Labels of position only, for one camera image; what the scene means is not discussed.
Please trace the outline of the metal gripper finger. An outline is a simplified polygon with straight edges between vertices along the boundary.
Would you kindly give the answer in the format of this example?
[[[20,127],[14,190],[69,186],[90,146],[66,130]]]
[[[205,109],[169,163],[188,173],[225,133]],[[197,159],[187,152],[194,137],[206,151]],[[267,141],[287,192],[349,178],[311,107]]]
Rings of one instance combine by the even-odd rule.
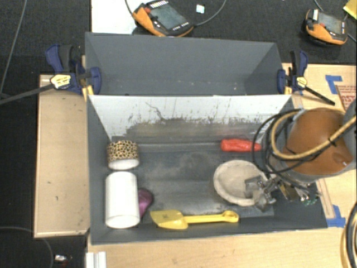
[[[253,200],[254,205],[262,212],[268,210],[277,201],[276,198],[272,197],[270,192],[266,192],[265,190],[254,191]]]
[[[268,179],[262,176],[255,176],[244,181],[245,196],[247,198],[258,198],[266,195],[266,186]]]

